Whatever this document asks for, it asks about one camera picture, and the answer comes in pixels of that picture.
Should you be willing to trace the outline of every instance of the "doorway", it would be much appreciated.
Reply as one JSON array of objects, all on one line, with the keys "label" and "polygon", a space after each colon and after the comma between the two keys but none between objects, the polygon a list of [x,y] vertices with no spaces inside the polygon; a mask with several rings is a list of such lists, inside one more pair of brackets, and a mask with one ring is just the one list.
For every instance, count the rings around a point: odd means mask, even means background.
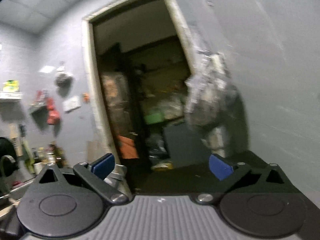
[{"label": "doorway", "polygon": [[184,122],[193,48],[175,0],[116,2],[85,19],[84,31],[96,122],[131,192],[205,190],[216,178],[210,150]]}]

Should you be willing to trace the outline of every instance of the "white switch plate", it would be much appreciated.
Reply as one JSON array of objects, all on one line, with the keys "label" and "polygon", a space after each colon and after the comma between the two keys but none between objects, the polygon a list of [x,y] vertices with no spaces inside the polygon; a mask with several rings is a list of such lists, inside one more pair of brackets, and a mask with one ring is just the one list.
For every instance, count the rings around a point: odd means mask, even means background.
[{"label": "white switch plate", "polygon": [[79,96],[74,96],[74,97],[69,98],[63,102],[63,111],[70,112],[74,109],[79,108],[80,106],[81,105],[80,105]]}]

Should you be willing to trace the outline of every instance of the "ceiling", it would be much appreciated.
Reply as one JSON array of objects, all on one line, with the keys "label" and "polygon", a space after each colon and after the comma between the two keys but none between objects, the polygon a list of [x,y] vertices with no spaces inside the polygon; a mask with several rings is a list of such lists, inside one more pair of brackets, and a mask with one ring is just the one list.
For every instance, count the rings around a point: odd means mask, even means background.
[{"label": "ceiling", "polygon": [[0,21],[28,32],[41,32],[78,0],[2,0]]},{"label": "ceiling", "polygon": [[122,52],[127,52],[176,34],[163,0],[135,7],[94,26],[95,48],[100,55],[116,42]]}]

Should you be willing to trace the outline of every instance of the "white door frame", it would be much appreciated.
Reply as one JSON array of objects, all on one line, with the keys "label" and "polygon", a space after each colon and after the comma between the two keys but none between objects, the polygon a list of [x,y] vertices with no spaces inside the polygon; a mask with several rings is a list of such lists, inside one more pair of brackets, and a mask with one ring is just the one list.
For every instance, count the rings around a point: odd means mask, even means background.
[{"label": "white door frame", "polygon": [[[92,106],[99,137],[101,139],[101,145],[105,152],[110,152],[114,155],[116,164],[120,164],[120,160],[117,155],[115,142],[111,134],[108,116],[103,102],[103,95],[101,91],[97,67],[97,58],[94,47],[93,24],[98,19],[103,19],[109,13],[136,1],[139,0],[117,0],[97,10],[96,12],[86,16],[85,18],[83,18],[82,21],[82,47],[84,53],[84,64],[86,68],[87,81],[90,92],[90,103]],[[191,32],[188,28],[187,22],[185,21],[176,0],[163,1],[167,6],[171,20],[175,26],[177,35],[179,37],[188,65],[190,67],[190,71],[191,73],[193,73],[195,54],[191,38]]]}]

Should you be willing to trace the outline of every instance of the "gray ribbed surface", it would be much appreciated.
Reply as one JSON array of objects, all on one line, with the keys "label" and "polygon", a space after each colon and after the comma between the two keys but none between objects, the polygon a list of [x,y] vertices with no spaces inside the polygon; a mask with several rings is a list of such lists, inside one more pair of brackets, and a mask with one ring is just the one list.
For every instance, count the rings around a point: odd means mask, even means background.
[{"label": "gray ribbed surface", "polygon": [[[110,209],[92,231],[74,240],[245,240],[230,229],[214,208],[188,196],[136,196],[128,205]],[[298,240],[296,235],[282,240]]]}]

